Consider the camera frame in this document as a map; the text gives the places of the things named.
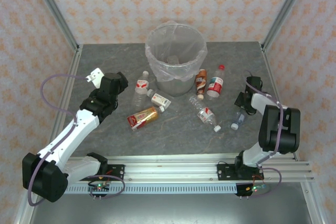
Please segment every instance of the trash can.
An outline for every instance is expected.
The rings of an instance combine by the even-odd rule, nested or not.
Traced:
[[[157,87],[167,94],[178,96],[193,86],[207,48],[203,35],[197,29],[169,21],[150,32],[145,54],[156,76]],[[177,57],[178,64],[168,64],[169,57]]]

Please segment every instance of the bottle label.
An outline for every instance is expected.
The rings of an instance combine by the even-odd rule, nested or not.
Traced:
[[[206,70],[200,69],[198,75],[196,75],[196,87],[197,94],[204,94],[206,86]]]
[[[238,118],[238,122],[242,122],[244,120],[245,116],[243,114],[240,114]]]
[[[145,81],[145,80],[138,80],[137,81],[137,85],[136,85],[136,87],[137,88],[144,88],[144,89],[147,89],[148,88],[148,84],[149,84],[149,82],[148,81]]]
[[[157,106],[163,106],[164,109],[166,110],[168,106],[171,104],[171,101],[155,93],[154,96],[152,97],[152,103],[154,103]]]
[[[202,109],[199,113],[198,113],[198,117],[202,120],[202,122],[204,123],[209,116],[213,115],[214,113],[212,113],[212,111],[206,107],[205,109]]]
[[[216,91],[218,94],[222,91],[223,80],[219,77],[213,77],[210,81],[208,90]]]

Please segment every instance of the gray table surface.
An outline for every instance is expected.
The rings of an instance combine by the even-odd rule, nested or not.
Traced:
[[[202,68],[208,71],[208,79],[218,65],[225,65],[224,86],[219,99],[205,101],[222,129],[215,133],[212,127],[203,124],[197,117],[195,109],[187,101],[187,97],[195,93],[196,88],[193,87],[189,93],[176,98],[183,106],[182,111],[174,113],[167,110],[158,120],[134,132],[127,117],[134,114],[130,102],[142,71],[150,73],[150,88],[156,87],[144,44],[84,45],[77,75],[87,76],[97,67],[103,72],[121,71],[128,79],[129,87],[119,95],[117,110],[86,137],[73,156],[85,156],[89,152],[103,156],[237,153],[252,147],[258,141],[261,114],[248,116],[238,131],[231,130],[230,124],[239,109],[234,102],[239,92],[245,89],[242,78],[244,69],[260,76],[264,83],[263,90],[274,95],[259,43],[209,42],[207,48],[208,54]],[[69,110],[77,111],[93,89],[91,83],[76,80]]]

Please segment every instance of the plastic bag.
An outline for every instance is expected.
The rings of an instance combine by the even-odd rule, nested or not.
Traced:
[[[187,81],[198,74],[207,55],[203,35],[189,25],[169,21],[151,31],[145,43],[145,54],[158,82],[173,79]],[[170,65],[168,56],[176,55],[178,65]]]

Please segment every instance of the clear plastic bottle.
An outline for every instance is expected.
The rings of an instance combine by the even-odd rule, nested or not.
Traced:
[[[137,85],[135,86],[132,106],[136,112],[142,111],[144,109],[149,84],[148,75],[149,74],[147,71],[143,71],[142,76],[138,79]]]
[[[208,90],[206,91],[207,98],[213,100],[221,94],[224,80],[224,65],[219,65],[214,76],[211,78]]]
[[[167,63],[170,65],[178,65],[180,64],[179,59],[176,55],[170,55],[167,57]]]
[[[152,103],[157,106],[163,106],[165,110],[168,109],[178,112],[181,109],[181,106],[172,96],[160,90],[149,89],[147,96],[151,99]]]
[[[231,129],[236,131],[239,128],[239,126],[241,126],[241,124],[244,122],[245,118],[246,118],[245,110],[240,109],[235,115],[235,119],[231,124]]]
[[[212,125],[215,132],[218,132],[221,129],[217,123],[215,114],[204,104],[203,101],[199,100],[195,95],[192,95],[189,98],[189,101],[198,111],[197,116],[202,120],[203,123]]]

